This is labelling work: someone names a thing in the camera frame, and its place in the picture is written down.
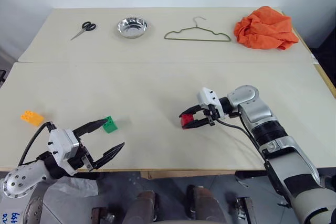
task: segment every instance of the metal bowl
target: metal bowl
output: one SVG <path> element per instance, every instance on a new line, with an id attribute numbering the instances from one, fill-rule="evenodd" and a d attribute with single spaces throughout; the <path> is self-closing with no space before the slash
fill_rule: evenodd
<path id="1" fill-rule="evenodd" d="M 147 23 L 142 18 L 125 18 L 118 23 L 118 31 L 120 34 L 129 39 L 135 39 L 145 33 Z"/>

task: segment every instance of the scissor blade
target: scissor blade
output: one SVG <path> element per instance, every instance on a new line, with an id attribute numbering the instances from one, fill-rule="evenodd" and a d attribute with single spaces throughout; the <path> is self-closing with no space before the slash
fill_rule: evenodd
<path id="1" fill-rule="evenodd" d="M 85 29 L 82 29 L 79 33 L 77 33 L 74 38 L 77 38 L 79 35 L 81 35 L 82 33 L 85 32 Z"/>

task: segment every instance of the orange towel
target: orange towel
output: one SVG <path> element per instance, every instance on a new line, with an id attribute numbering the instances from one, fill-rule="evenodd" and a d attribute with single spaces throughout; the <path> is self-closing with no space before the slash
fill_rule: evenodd
<path id="1" fill-rule="evenodd" d="M 287 49 L 299 39 L 292 33 L 290 17 L 263 6 L 236 24 L 237 41 L 249 48 Z"/>

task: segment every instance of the green block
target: green block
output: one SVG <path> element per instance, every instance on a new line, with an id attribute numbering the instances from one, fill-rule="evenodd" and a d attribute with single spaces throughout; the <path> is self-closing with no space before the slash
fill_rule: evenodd
<path id="1" fill-rule="evenodd" d="M 114 121 L 112 120 L 111 116 L 108 116 L 105 119 L 107 119 L 107 122 L 103 124 L 103 128 L 107 133 L 111 133 L 112 131 L 115 131 L 118 129 L 118 127 L 114 124 Z"/>

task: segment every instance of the hanger hook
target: hanger hook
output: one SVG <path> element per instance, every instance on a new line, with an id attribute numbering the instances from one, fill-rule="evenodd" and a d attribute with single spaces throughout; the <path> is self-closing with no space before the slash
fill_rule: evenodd
<path id="1" fill-rule="evenodd" d="M 203 18 L 203 17 L 201 17 L 201 16 L 193 17 L 193 21 L 195 22 L 196 27 L 198 27 L 196 18 L 201 18 L 201 19 L 203 19 L 203 20 L 206 20 L 206 18 Z"/>

